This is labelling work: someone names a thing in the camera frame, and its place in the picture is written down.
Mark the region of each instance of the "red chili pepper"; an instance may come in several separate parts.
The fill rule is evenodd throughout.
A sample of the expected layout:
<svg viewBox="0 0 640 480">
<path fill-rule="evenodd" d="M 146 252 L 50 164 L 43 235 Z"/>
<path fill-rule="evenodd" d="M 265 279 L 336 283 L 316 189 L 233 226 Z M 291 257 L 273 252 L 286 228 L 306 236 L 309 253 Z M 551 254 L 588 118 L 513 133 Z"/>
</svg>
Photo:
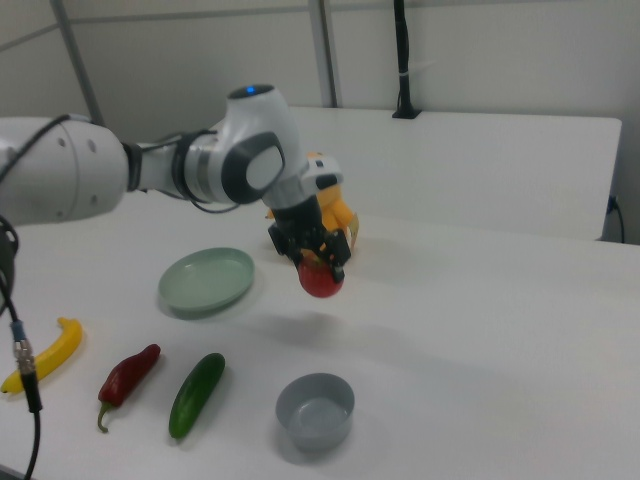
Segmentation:
<svg viewBox="0 0 640 480">
<path fill-rule="evenodd" d="M 111 370 L 98 394 L 98 400 L 102 402 L 100 415 L 98 415 L 98 428 L 102 433 L 109 431 L 102 425 L 104 414 L 124 403 L 129 394 L 156 364 L 159 356 L 160 347 L 153 343 L 137 355 L 125 358 Z"/>
</svg>

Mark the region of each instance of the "red tomato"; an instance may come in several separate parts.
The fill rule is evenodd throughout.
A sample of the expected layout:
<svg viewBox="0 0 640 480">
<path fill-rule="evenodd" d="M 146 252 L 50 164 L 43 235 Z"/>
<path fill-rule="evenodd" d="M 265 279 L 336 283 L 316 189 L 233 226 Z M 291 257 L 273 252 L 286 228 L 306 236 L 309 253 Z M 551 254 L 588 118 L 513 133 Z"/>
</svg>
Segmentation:
<svg viewBox="0 0 640 480">
<path fill-rule="evenodd" d="M 342 288 L 342 283 L 333 281 L 331 269 L 315 255 L 305 255 L 298 265 L 300 285 L 309 295 L 326 298 Z"/>
</svg>

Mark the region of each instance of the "cucumber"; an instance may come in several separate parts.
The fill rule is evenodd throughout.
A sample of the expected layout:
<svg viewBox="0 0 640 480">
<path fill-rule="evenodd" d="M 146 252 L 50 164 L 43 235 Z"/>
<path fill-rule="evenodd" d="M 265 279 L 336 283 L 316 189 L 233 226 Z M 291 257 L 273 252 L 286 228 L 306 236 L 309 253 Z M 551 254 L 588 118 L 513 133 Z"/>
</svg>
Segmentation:
<svg viewBox="0 0 640 480">
<path fill-rule="evenodd" d="M 171 408 L 169 434 L 173 438 L 184 438 L 189 433 L 218 384 L 224 367 L 224 357 L 219 353 L 210 353 L 193 367 Z"/>
</svg>

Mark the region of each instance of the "yellow banana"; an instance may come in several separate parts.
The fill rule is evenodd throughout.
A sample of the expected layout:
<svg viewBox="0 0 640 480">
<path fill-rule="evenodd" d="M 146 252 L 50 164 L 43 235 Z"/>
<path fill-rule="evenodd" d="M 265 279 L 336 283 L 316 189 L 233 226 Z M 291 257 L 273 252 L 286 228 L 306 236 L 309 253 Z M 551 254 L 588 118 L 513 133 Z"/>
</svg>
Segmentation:
<svg viewBox="0 0 640 480">
<path fill-rule="evenodd" d="M 62 327 L 62 333 L 49 348 L 35 358 L 38 380 L 42 380 L 62 365 L 64 361 L 75 352 L 82 340 L 82 325 L 80 325 L 78 320 L 75 318 L 68 319 L 61 317 L 58 319 L 58 323 Z M 0 387 L 0 390 L 11 393 L 22 392 L 20 372 L 16 370 L 9 375 Z"/>
</svg>

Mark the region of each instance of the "table surface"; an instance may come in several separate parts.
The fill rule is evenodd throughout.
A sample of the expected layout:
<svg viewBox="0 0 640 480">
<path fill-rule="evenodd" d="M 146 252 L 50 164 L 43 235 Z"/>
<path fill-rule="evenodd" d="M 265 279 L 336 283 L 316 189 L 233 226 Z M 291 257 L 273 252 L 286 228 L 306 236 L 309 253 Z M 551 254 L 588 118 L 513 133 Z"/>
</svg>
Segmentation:
<svg viewBox="0 0 640 480">
<path fill-rule="evenodd" d="M 341 292 L 309 297 L 254 204 L 207 216 L 158 193 L 110 215 L 20 229 L 14 300 L 36 351 L 78 318 L 78 351 L 41 382 L 35 478 L 635 479 L 640 471 L 640 250 L 362 215 Z M 255 282 L 215 315 L 180 319 L 157 283 L 192 252 L 231 246 Z M 0 376 L 12 369 L 0 337 Z M 150 343 L 162 357 L 96 427 L 109 371 Z M 210 352 L 228 362 L 193 431 L 168 434 L 175 395 Z M 353 430 L 303 455 L 275 419 L 295 378 L 354 389 Z M 0 398 L 0 464 L 24 471 L 32 419 Z"/>
<path fill-rule="evenodd" d="M 600 238 L 621 122 L 610 118 L 293 108 L 303 145 L 339 161 L 362 213 Z"/>
</svg>

